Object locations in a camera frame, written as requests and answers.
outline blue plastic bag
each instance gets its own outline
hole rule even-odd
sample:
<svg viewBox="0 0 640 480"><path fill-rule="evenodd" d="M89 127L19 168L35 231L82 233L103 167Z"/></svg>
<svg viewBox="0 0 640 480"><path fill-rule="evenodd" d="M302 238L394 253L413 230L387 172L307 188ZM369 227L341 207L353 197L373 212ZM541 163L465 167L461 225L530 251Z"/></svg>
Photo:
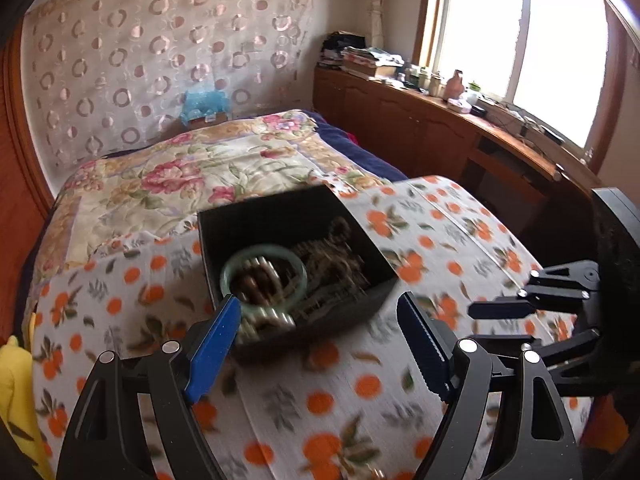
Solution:
<svg viewBox="0 0 640 480"><path fill-rule="evenodd" d="M215 115L218 112L230 112L229 99L220 90L210 90L206 92L185 92L184 105L180 120L185 126L189 121L200 117Z"/></svg>

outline black box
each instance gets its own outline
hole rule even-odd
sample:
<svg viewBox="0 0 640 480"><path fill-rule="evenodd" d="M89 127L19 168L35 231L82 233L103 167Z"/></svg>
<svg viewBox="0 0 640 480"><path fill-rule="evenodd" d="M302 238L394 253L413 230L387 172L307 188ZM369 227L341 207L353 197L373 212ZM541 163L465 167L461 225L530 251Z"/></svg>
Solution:
<svg viewBox="0 0 640 480"><path fill-rule="evenodd" d="M234 346L231 353L238 362L270 360L289 349L336 335L368 320L382 307L398 277L369 235L326 186L253 198L198 213L202 257L215 308L222 300L220 272L233 254L255 244L291 248L300 242L325 238L329 224L338 216L349 223L348 244L363 260L362 272L369 282L366 294L335 306L326 316L295 330Z"/></svg>

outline bed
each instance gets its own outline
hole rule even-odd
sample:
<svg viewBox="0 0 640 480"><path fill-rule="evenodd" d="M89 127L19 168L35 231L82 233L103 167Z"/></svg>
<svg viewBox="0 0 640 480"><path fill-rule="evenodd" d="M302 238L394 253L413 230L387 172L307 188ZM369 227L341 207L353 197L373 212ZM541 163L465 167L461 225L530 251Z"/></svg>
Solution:
<svg viewBox="0 0 640 480"><path fill-rule="evenodd" d="M401 282L352 332L265 367L226 362L194 414L229 479L337 480L370 466L412 477L443 407L395 319L406 290L457 336L529 333L549 343L570 335L566 315L477 322L466 314L471 301L512 294L538 263L458 184L406 180L300 110L195 130L83 165L56 201L23 323L27 334L33 319L33 395L52 471L97 355L147 354L212 314L194 213L317 184L343 200ZM580 434L590 400L565 403ZM497 405L491 397L469 478L481 472ZM141 407L158 478L172 478L148 399Z"/></svg>

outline stack of books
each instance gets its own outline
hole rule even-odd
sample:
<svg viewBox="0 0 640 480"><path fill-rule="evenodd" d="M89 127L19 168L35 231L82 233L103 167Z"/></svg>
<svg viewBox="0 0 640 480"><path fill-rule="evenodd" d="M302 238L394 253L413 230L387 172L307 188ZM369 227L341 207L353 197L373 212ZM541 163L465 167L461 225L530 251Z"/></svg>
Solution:
<svg viewBox="0 0 640 480"><path fill-rule="evenodd" d="M332 32L322 44L318 66L339 69L342 66L342 51L348 46L364 48L364 36L343 30Z"/></svg>
<svg viewBox="0 0 640 480"><path fill-rule="evenodd" d="M342 70L364 79L393 78L401 66L404 66L401 56L379 48L348 46L342 51Z"/></svg>

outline wooden headboard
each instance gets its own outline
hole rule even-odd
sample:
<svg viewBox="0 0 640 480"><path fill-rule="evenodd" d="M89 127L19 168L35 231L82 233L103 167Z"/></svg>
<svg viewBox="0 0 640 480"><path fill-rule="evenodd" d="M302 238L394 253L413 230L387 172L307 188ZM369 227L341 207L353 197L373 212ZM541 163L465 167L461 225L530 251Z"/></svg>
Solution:
<svg viewBox="0 0 640 480"><path fill-rule="evenodd" d="M24 112L21 33L20 22L0 52L0 342L12 332L22 264L53 204Z"/></svg>

